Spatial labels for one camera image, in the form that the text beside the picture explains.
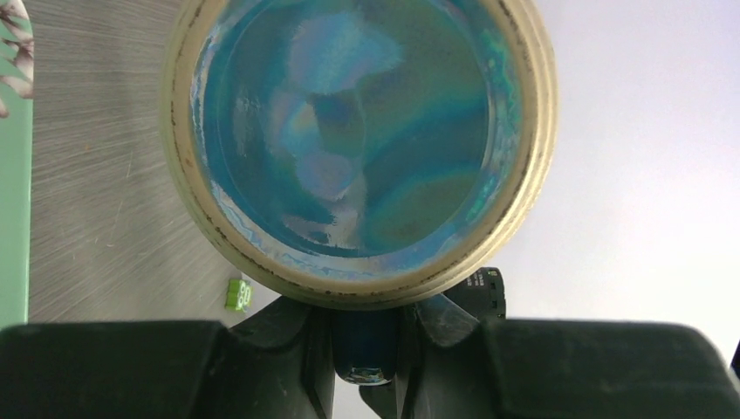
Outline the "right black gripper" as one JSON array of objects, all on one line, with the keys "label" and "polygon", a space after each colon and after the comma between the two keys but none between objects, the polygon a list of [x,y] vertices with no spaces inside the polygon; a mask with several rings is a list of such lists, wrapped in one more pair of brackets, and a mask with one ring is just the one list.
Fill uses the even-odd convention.
[{"label": "right black gripper", "polygon": [[443,294],[476,319],[506,318],[504,281],[498,268],[479,268]]}]

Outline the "blue mug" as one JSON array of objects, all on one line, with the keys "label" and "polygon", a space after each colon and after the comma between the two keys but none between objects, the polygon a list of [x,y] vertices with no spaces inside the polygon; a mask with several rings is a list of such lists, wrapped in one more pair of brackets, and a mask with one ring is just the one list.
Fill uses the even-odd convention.
[{"label": "blue mug", "polygon": [[395,373],[386,309],[503,247],[556,143],[532,1],[185,1],[161,88],[203,235],[257,282],[339,310],[334,365],[363,386]]}]

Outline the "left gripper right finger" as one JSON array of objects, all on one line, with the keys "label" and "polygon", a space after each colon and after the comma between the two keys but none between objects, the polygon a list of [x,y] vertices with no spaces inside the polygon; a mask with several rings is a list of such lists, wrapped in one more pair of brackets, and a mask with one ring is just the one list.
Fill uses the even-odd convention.
[{"label": "left gripper right finger", "polygon": [[442,295],[402,315],[402,418],[739,415],[737,378],[687,326],[476,319]]}]

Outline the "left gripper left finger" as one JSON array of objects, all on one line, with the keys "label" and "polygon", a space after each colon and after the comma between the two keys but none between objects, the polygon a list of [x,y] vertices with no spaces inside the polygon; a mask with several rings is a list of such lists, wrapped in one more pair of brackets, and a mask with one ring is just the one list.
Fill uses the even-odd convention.
[{"label": "left gripper left finger", "polygon": [[4,418],[328,418],[325,310],[279,298],[241,323],[27,324],[1,333]]}]

